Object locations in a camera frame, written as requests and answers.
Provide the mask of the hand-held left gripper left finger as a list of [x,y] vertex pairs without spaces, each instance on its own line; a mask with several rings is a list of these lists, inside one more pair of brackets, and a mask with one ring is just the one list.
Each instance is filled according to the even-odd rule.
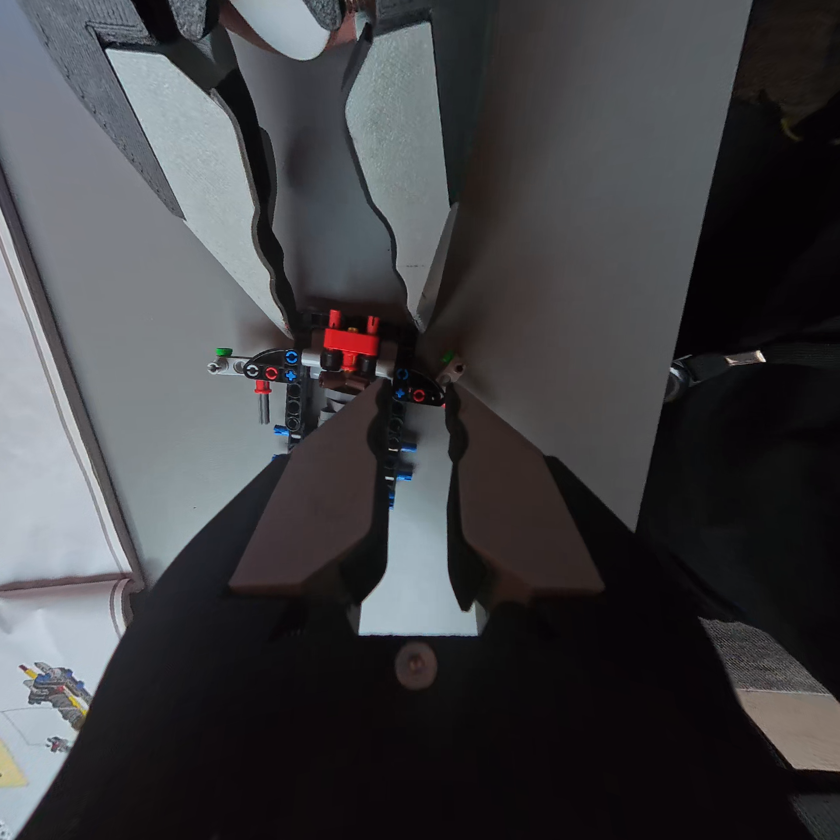
[[239,596],[360,606],[387,563],[392,385],[378,380],[287,458],[228,582]]

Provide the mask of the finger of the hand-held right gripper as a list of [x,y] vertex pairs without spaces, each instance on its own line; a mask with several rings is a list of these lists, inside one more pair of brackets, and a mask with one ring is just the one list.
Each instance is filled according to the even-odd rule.
[[459,205],[450,199],[431,24],[356,25],[344,120],[365,197],[391,240],[407,315],[428,330]]
[[292,338],[294,294],[259,243],[256,180],[231,109],[161,54],[106,49],[184,224],[255,305]]

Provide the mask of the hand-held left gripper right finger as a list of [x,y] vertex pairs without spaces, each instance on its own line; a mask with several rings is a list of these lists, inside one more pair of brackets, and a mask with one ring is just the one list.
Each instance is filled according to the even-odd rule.
[[543,453],[460,385],[445,394],[448,576],[463,611],[605,584]]

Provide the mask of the black frame lego assembly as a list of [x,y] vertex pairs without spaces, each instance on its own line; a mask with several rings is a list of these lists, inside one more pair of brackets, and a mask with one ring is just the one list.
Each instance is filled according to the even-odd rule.
[[350,316],[339,309],[310,311],[304,330],[286,349],[273,348],[250,356],[217,348],[207,363],[210,375],[247,380],[258,402],[259,424],[271,427],[279,450],[288,456],[303,440],[366,388],[389,381],[397,364],[435,379],[444,388],[466,372],[454,351],[442,357],[431,374],[416,360],[417,330],[369,315]]

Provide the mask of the open lego instruction booklet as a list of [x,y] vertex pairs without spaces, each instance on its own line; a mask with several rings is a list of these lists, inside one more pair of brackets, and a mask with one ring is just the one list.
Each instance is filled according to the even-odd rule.
[[67,759],[142,585],[132,540],[1,175],[2,838]]

